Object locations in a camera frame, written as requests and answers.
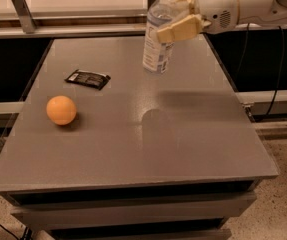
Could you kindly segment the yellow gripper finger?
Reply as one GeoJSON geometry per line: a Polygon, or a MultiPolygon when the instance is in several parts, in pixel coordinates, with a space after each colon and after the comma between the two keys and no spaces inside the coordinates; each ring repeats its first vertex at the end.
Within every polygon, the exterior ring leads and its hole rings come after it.
{"type": "Polygon", "coordinates": [[[195,13],[195,2],[196,0],[175,0],[177,9],[188,14],[195,13]]]}
{"type": "Polygon", "coordinates": [[[172,43],[192,39],[201,33],[202,29],[202,17],[189,15],[178,22],[159,28],[156,37],[160,43],[172,43]]]}

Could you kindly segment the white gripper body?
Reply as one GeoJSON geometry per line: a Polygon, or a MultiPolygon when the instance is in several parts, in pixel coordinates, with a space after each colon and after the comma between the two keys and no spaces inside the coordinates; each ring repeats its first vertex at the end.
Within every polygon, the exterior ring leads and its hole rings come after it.
{"type": "Polygon", "coordinates": [[[205,33],[231,31],[238,23],[239,0],[197,0],[197,6],[204,20],[205,33]]]}

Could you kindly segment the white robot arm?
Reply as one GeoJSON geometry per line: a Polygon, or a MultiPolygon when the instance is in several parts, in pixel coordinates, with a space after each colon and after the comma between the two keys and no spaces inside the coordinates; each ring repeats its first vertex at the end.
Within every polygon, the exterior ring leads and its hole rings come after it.
{"type": "Polygon", "coordinates": [[[180,14],[155,33],[161,43],[228,32],[243,24],[287,25],[287,0],[178,0],[176,4],[180,14]]]}

